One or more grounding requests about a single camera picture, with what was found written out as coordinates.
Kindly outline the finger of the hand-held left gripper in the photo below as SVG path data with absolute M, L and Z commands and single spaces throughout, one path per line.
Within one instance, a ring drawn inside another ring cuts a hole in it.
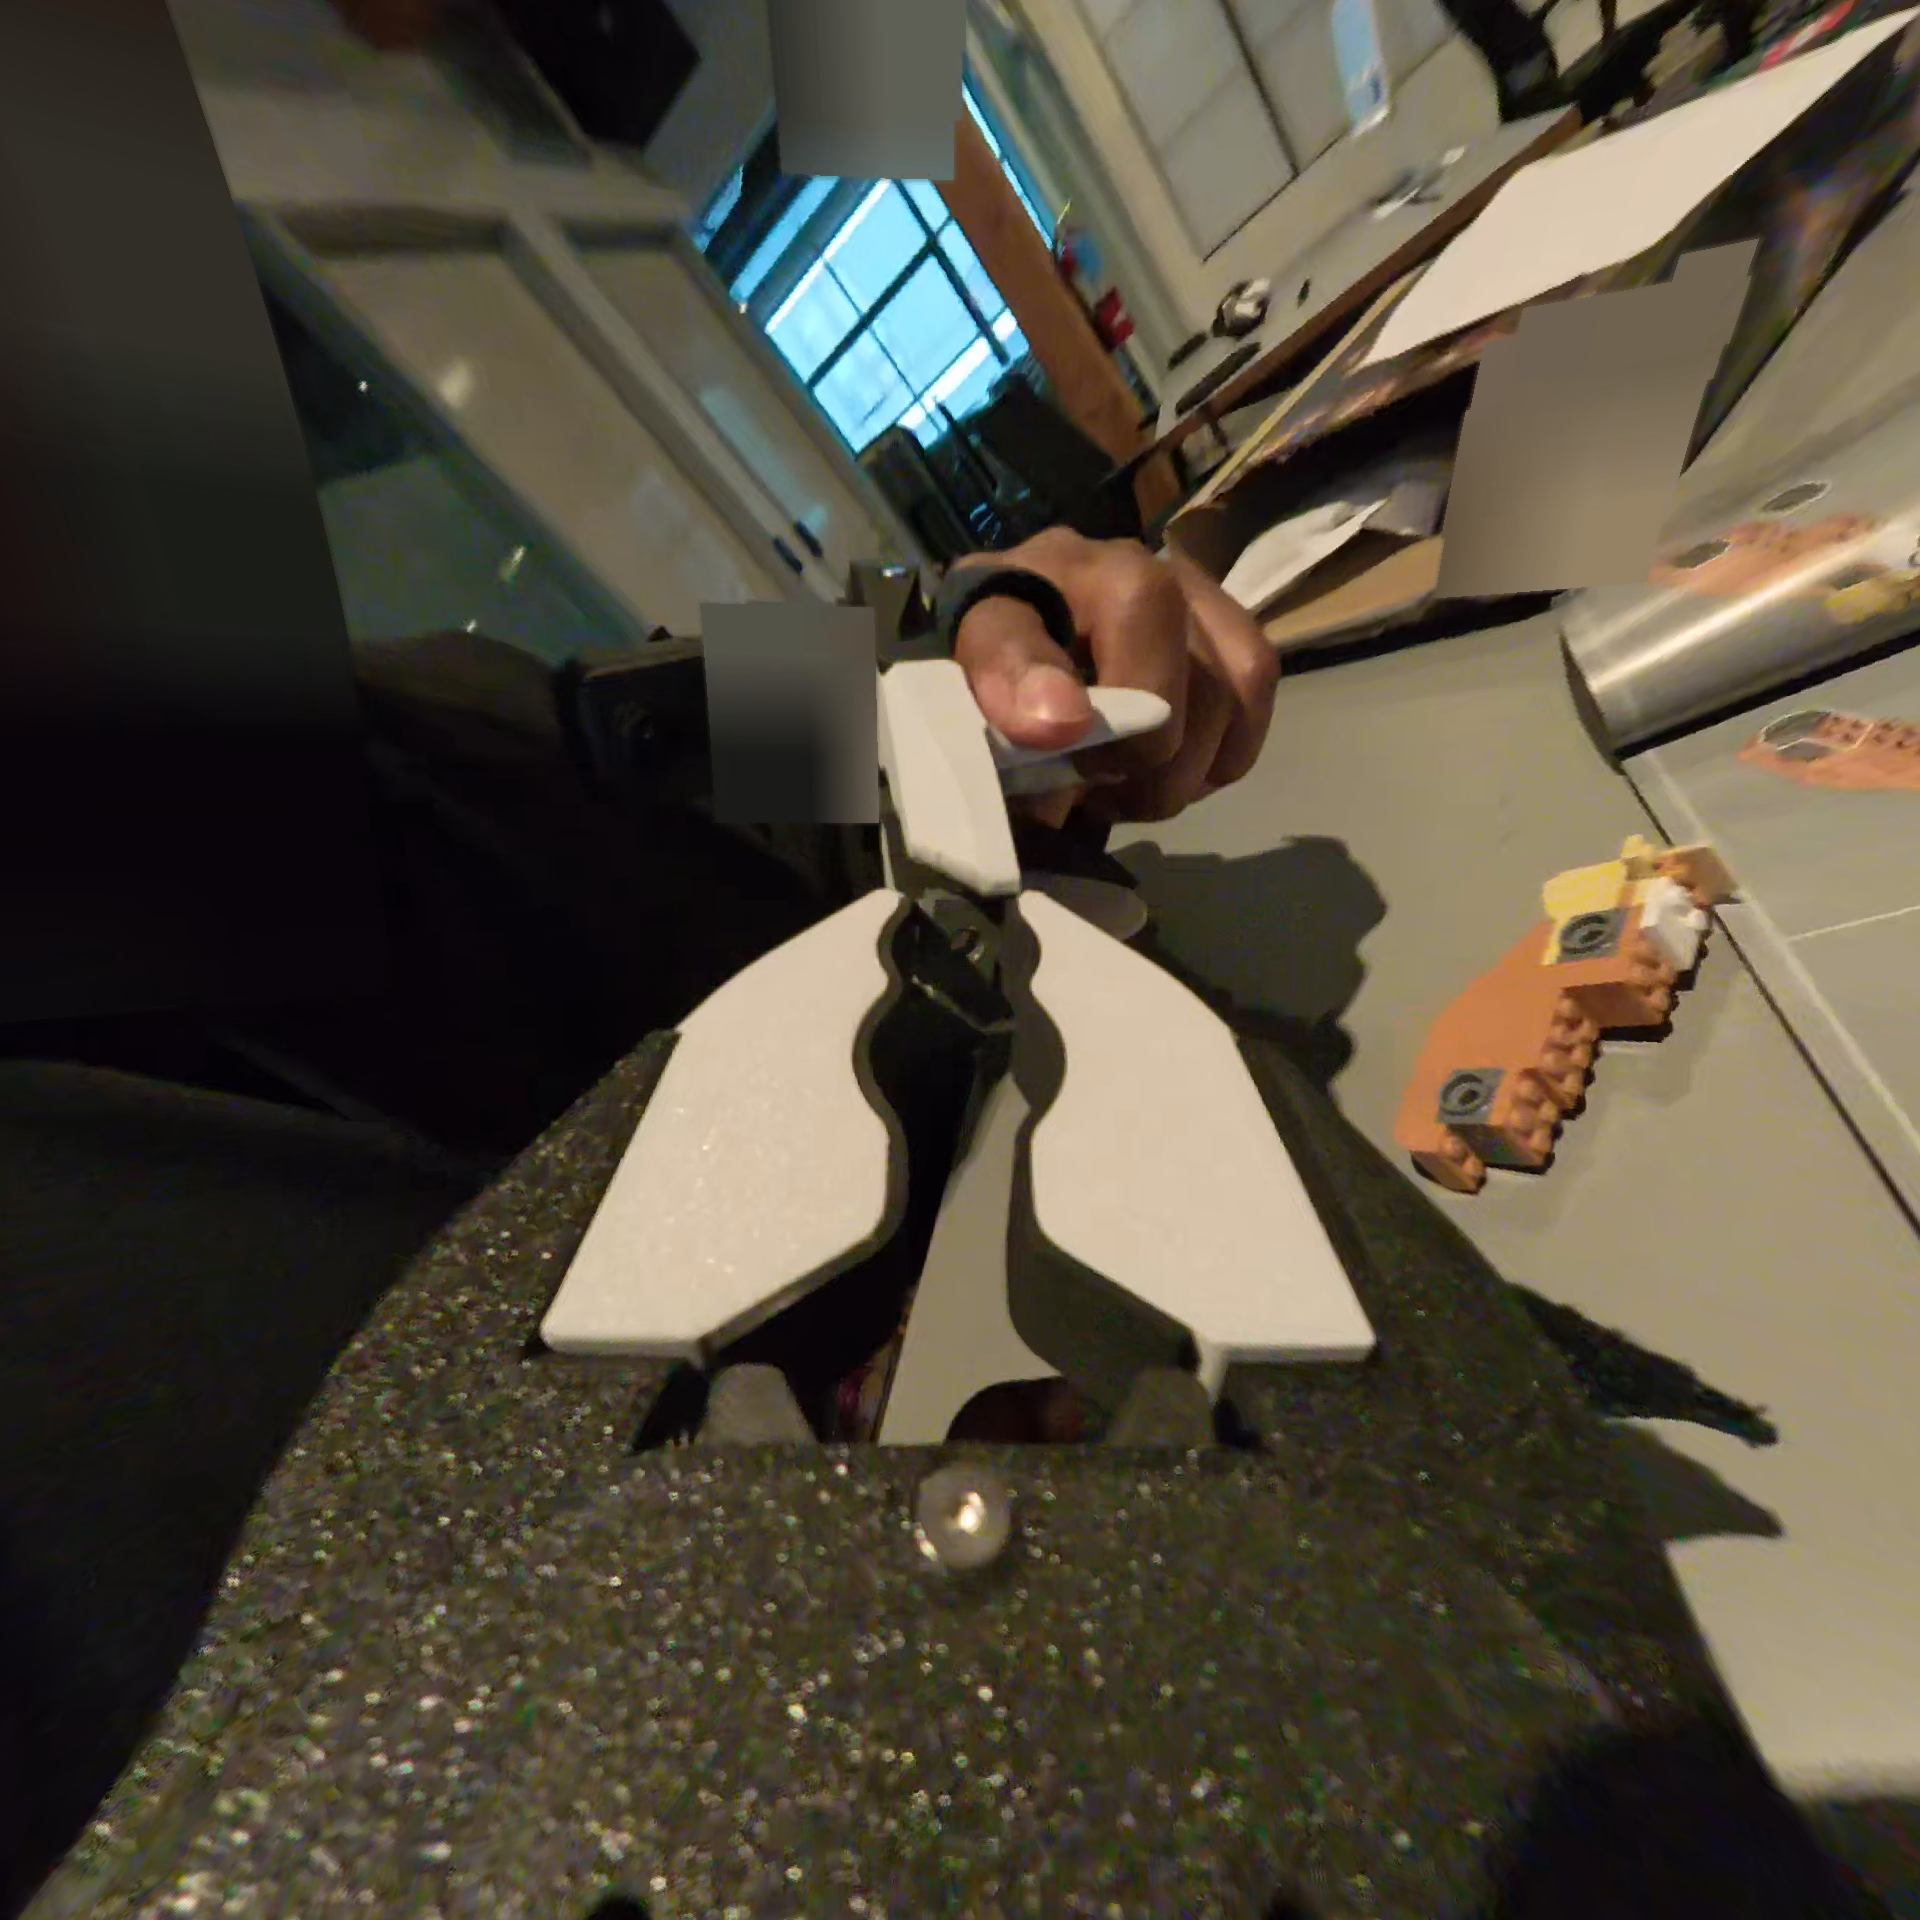
M 1170 715 L 1167 702 L 1139 687 L 1090 687 L 1092 724 L 1058 749 L 1027 748 L 988 727 L 999 791 L 1009 798 L 1036 798 L 1089 784 L 1083 760 L 1139 735 L 1158 733 Z
M 879 769 L 905 856 L 979 897 L 1022 888 L 991 732 L 953 661 L 877 675 Z

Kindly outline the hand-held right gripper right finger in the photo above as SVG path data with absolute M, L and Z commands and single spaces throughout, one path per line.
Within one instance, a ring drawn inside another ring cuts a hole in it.
M 1115 1411 L 1150 1371 L 1362 1363 L 1375 1328 L 1223 1016 L 1047 895 L 1009 919 L 1022 1339 Z

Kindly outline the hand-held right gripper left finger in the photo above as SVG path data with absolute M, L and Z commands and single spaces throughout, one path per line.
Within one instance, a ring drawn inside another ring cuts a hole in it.
M 891 1238 L 905 1145 L 870 1051 L 905 916 L 877 887 L 678 1022 L 540 1321 L 551 1352 L 710 1363 Z

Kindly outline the small black toy brick piece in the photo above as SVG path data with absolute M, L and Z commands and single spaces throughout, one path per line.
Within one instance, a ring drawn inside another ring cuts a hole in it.
M 1012 1035 L 1002 924 L 988 905 L 941 887 L 908 893 L 891 952 L 902 984 L 946 1019 L 982 1040 Z

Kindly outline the orange toy brick model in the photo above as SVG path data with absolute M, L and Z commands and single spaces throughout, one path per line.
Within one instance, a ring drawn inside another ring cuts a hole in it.
M 1631 833 L 1543 884 L 1539 920 L 1429 1024 L 1394 1143 L 1452 1193 L 1541 1173 L 1601 1046 L 1665 1031 L 1737 879 L 1717 847 Z

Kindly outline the grey desk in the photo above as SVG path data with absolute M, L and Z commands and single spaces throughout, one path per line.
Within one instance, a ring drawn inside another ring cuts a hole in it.
M 1790 1792 L 1915 1797 L 1915 1228 L 1730 935 L 1671 1035 L 1602 1051 L 1545 1175 L 1461 1198 L 1389 1136 L 1429 1019 L 1545 878 L 1645 827 L 1539 615 L 1287 675 L 1245 780 L 1111 845 L 1165 959 L 1302 1046 L 1418 1215 L 1766 1412 L 1773 1446 L 1636 1429 L 1671 1569 Z

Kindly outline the person's left hand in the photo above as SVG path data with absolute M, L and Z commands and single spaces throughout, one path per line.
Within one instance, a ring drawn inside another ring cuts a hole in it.
M 1089 686 L 1126 686 L 1167 704 L 1165 727 L 1077 753 L 1083 780 L 1018 798 L 1049 827 L 1165 823 L 1258 764 L 1279 686 L 1265 631 L 1201 566 L 1135 541 L 1049 527 L 1002 555 L 946 569 L 941 591 L 1015 569 L 1067 604 L 1075 641 L 1058 641 L 1034 605 L 977 598 L 951 636 L 988 721 L 1036 752 L 1061 752 L 1094 719 Z

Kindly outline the person's right hand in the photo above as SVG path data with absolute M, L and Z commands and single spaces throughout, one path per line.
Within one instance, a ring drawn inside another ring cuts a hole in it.
M 1058 1375 L 1003 1380 L 973 1392 L 946 1429 L 951 1444 L 1067 1446 L 1099 1438 L 1107 1412 Z

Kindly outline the black office chair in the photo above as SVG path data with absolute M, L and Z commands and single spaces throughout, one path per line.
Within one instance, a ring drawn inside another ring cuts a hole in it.
M 996 552 L 1052 525 L 1092 539 L 1139 539 L 1132 471 L 1019 374 L 971 411 L 938 400 L 858 456 L 935 563 Z

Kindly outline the toy set cardboard box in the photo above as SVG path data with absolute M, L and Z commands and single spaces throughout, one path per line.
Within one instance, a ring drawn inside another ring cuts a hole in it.
M 1241 588 L 1300 654 L 1435 604 L 1437 489 L 1481 357 L 1541 304 L 1639 300 L 1692 253 L 1749 248 L 1686 454 L 1915 183 L 1915 4 L 1822 4 L 1732 77 L 1668 88 L 1431 222 L 1268 355 L 1279 392 L 1165 544 Z

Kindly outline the grey instruction booklet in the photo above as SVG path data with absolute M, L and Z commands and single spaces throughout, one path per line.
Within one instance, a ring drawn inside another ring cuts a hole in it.
M 1917 1201 L 1917 534 L 1833 478 L 1678 534 L 1559 608 L 1597 745 L 1671 841 L 1909 1214 Z

